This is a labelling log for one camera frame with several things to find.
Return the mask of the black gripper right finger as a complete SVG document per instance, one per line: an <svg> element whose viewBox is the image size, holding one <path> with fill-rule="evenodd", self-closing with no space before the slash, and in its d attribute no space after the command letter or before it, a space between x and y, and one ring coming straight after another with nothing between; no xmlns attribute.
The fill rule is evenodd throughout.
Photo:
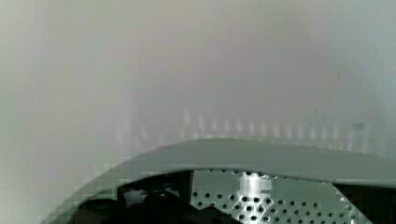
<svg viewBox="0 0 396 224"><path fill-rule="evenodd" d="M373 224L395 224L395 189L341 184L334 186Z"/></svg>

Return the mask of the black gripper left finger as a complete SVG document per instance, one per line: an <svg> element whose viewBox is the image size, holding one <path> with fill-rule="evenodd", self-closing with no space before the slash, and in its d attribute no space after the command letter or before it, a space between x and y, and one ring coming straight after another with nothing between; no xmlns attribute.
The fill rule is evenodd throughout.
<svg viewBox="0 0 396 224"><path fill-rule="evenodd" d="M191 205L192 178L181 171L124 184L114 199L81 203L66 224L242 224L214 206Z"/></svg>

